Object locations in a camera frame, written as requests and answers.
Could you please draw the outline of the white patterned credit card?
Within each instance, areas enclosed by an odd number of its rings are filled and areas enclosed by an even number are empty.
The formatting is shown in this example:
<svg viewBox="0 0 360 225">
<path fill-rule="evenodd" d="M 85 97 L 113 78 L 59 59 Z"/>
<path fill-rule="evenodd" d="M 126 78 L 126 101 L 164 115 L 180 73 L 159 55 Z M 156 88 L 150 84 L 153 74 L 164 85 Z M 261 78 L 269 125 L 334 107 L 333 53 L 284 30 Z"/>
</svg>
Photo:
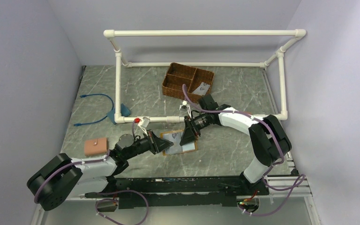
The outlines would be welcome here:
<svg viewBox="0 0 360 225">
<path fill-rule="evenodd" d="M 208 93 L 209 88 L 210 88 L 210 84 L 201 82 L 201 84 L 195 90 L 193 90 L 192 94 L 204 96 L 205 94 Z"/>
</svg>

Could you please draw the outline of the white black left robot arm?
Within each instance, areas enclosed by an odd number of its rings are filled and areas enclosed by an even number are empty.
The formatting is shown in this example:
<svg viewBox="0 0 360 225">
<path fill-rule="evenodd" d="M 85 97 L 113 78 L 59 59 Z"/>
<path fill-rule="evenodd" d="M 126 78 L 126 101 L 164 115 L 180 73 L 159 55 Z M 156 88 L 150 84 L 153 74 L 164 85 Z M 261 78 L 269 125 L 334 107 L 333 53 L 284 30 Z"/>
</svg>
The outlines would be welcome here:
<svg viewBox="0 0 360 225">
<path fill-rule="evenodd" d="M 60 153 L 27 181 L 34 202 L 46 211 L 57 208 L 67 198 L 87 193 L 112 196 L 116 190 L 115 176 L 128 166 L 128 160 L 147 151 L 158 154 L 173 146 L 173 142 L 147 130 L 143 138 L 122 135 L 112 150 L 99 157 L 70 158 Z"/>
</svg>

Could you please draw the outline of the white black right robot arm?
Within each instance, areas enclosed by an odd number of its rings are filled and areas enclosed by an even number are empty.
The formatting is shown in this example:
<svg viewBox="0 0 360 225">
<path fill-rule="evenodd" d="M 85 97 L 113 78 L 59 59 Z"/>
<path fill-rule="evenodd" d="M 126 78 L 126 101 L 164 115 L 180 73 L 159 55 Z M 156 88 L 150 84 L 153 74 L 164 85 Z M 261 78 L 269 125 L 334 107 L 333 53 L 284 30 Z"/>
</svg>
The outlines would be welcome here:
<svg viewBox="0 0 360 225">
<path fill-rule="evenodd" d="M 180 145 L 194 142 L 201 130 L 209 125 L 233 128 L 250 137 L 254 158 L 241 173 L 240 190 L 250 195 L 257 190 L 258 181 L 292 149 L 292 144 L 278 118 L 274 115 L 255 117 L 223 104 L 219 105 L 208 94 L 198 101 L 201 114 L 195 118 L 184 118 L 185 129 Z"/>
</svg>

